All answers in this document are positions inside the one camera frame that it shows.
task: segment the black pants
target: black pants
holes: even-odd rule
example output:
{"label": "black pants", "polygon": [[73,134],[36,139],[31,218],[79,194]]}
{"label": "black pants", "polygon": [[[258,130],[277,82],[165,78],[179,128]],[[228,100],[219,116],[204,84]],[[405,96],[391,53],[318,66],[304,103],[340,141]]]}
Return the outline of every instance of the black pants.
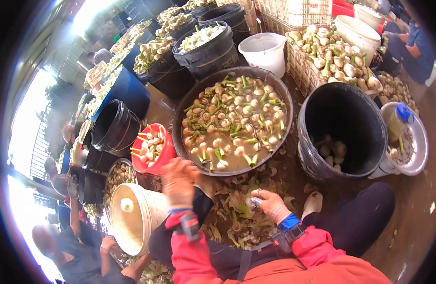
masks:
{"label": "black pants", "polygon": [[[198,215],[200,224],[204,222],[212,206],[213,202],[196,188],[193,210]],[[348,255],[360,257],[385,229],[394,209],[395,196],[391,188],[378,182],[360,192],[351,202],[335,212],[311,213],[305,217],[303,223],[328,231],[336,249],[343,249]],[[167,230],[163,222],[150,236],[149,249],[154,259],[161,261],[173,271],[171,236],[172,231]],[[236,280],[245,251],[215,241],[208,241],[207,244],[210,249],[210,261],[218,277],[223,281]],[[275,251],[265,254],[253,252],[248,269],[281,258]]]}

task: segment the metal basin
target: metal basin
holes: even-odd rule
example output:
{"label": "metal basin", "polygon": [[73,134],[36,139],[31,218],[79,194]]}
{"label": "metal basin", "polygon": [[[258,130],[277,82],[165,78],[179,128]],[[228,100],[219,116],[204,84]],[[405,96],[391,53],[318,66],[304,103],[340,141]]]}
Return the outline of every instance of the metal basin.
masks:
{"label": "metal basin", "polygon": [[[281,143],[278,143],[278,145],[276,145],[276,147],[273,149],[273,152],[271,154],[266,156],[264,159],[262,159],[255,165],[255,168],[257,168],[262,164],[264,164],[265,162],[267,162],[284,143],[287,135],[289,134],[289,130],[291,129],[294,110],[292,106],[291,94],[289,93],[289,90],[286,87],[286,85],[284,85],[284,83],[278,77],[276,77],[276,75],[273,74],[272,72],[256,67],[233,67],[233,68],[221,70],[200,81],[191,89],[191,91],[189,91],[185,95],[185,97],[183,98],[183,100],[180,102],[179,106],[176,109],[174,121],[172,123],[172,141],[175,146],[175,151],[177,152],[178,156],[189,158],[188,152],[185,149],[185,145],[183,144],[183,137],[181,135],[182,134],[181,121],[185,116],[183,110],[188,106],[190,106],[193,103],[193,101],[198,98],[200,92],[202,92],[207,87],[214,86],[216,82],[221,82],[223,78],[226,77],[228,74],[231,76],[245,75],[251,78],[261,79],[262,81],[272,85],[273,88],[275,88],[276,92],[282,97],[283,101],[286,104],[286,110],[287,110],[286,131],[283,133],[282,141]],[[197,164],[196,162],[194,163],[198,166],[198,169],[201,173],[209,176],[216,176],[216,177],[239,175],[249,172],[250,170],[253,169],[251,167],[248,167],[245,169],[241,169],[237,171],[228,171],[228,172],[210,171],[210,169],[204,167],[202,164]]]}

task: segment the glove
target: glove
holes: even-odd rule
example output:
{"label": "glove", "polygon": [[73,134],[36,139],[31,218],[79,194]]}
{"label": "glove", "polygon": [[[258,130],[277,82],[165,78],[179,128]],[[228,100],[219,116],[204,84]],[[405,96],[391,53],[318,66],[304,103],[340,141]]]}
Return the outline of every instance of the glove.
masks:
{"label": "glove", "polygon": [[163,193],[167,195],[170,210],[191,209],[194,198],[194,183],[200,172],[190,160],[174,158],[161,168]]}
{"label": "glove", "polygon": [[392,33],[391,31],[384,31],[383,33],[382,33],[382,36],[385,36],[385,37],[391,37],[392,35],[395,35],[395,33]]}
{"label": "glove", "polygon": [[68,177],[67,191],[70,198],[78,198],[78,179],[75,176]]}
{"label": "glove", "polygon": [[284,219],[292,214],[292,212],[290,212],[284,205],[282,198],[276,193],[268,190],[257,189],[251,191],[251,196],[262,199],[260,208],[264,210],[265,214],[275,222],[276,225],[279,225],[284,221]]}

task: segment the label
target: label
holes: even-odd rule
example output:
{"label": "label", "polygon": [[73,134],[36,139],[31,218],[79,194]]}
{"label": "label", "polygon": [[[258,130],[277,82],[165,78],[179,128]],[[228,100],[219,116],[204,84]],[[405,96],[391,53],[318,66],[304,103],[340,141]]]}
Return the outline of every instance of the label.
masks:
{"label": "label", "polygon": [[130,33],[125,33],[111,48],[111,52],[117,54],[117,52],[123,49],[130,41]]}
{"label": "label", "polygon": [[87,82],[90,87],[95,87],[95,85],[101,80],[104,71],[106,71],[106,63],[101,61],[87,73]]}

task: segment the blue barrel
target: blue barrel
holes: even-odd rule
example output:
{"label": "blue barrel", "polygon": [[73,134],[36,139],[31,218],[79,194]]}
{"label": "blue barrel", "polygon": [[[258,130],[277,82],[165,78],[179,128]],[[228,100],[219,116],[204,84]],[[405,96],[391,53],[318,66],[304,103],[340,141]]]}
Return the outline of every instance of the blue barrel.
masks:
{"label": "blue barrel", "polygon": [[97,113],[92,117],[94,123],[97,121],[103,108],[114,99],[124,102],[137,117],[143,120],[147,114],[148,105],[150,104],[150,93],[137,77],[123,67],[113,87],[97,110]]}
{"label": "blue barrel", "polygon": [[[136,40],[136,43],[134,44],[134,47],[133,49],[131,49],[130,53],[124,58],[124,60],[122,60],[121,64],[123,64],[123,66],[136,78],[137,75],[134,71],[134,63],[136,62],[136,56],[141,53],[141,51],[139,50],[139,43],[146,44],[154,39],[155,38],[153,37],[153,35],[148,30],[145,30],[144,34],[138,40]],[[147,80],[142,80],[141,82],[142,84],[144,84],[144,86],[147,84]]]}

